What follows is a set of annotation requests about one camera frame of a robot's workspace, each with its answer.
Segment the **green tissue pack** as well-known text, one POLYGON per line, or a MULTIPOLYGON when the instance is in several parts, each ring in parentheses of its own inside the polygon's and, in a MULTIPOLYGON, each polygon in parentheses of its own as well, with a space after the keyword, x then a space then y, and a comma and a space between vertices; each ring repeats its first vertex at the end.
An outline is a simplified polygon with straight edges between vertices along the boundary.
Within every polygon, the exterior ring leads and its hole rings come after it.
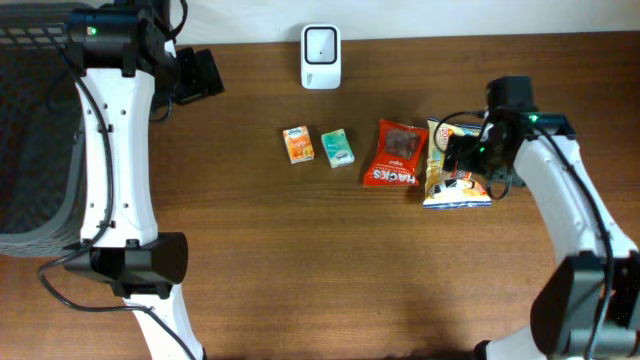
POLYGON ((355 155, 343 129, 322 134, 321 143, 332 169, 352 164, 355 161, 355 155))

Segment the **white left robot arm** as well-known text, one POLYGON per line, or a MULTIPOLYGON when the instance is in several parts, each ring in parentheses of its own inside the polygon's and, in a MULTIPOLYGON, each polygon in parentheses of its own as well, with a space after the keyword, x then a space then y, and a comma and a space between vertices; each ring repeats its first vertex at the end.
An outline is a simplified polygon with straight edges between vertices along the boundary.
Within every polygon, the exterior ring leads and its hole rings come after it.
POLYGON ((177 49, 166 1, 76 9, 62 58, 83 111, 86 206, 69 272, 104 283, 132 312, 155 359, 202 359, 182 284, 188 245, 159 230, 151 201, 149 127, 157 108, 220 94, 212 54, 177 49))

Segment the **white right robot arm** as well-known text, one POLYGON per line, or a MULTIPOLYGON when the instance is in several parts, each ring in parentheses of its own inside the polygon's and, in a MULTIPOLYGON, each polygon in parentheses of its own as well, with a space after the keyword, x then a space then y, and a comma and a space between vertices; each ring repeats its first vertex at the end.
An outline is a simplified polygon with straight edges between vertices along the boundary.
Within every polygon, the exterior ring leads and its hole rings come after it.
POLYGON ((629 359, 639 354, 639 249, 613 219, 561 113, 534 103, 527 76, 488 83, 476 136, 452 136, 447 170, 488 185, 525 186, 558 266, 534 300, 526 326, 478 343, 474 356, 500 359, 629 359))

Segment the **red Hacks candy bag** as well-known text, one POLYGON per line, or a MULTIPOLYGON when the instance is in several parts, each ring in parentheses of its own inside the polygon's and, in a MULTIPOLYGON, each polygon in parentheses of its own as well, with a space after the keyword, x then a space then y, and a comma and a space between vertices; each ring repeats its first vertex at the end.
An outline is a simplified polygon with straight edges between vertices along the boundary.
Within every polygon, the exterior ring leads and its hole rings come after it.
POLYGON ((375 157, 364 174, 364 186, 417 186, 417 165, 429 132, 381 119, 375 157))

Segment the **orange tissue pack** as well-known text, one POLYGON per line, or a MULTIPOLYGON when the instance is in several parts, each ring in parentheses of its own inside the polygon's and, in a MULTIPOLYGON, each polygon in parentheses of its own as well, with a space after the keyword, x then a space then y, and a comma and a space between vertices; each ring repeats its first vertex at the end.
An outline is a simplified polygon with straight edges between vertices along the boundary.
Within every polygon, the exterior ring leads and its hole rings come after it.
POLYGON ((284 130, 283 139, 292 164, 314 159, 315 152, 306 126, 284 130))

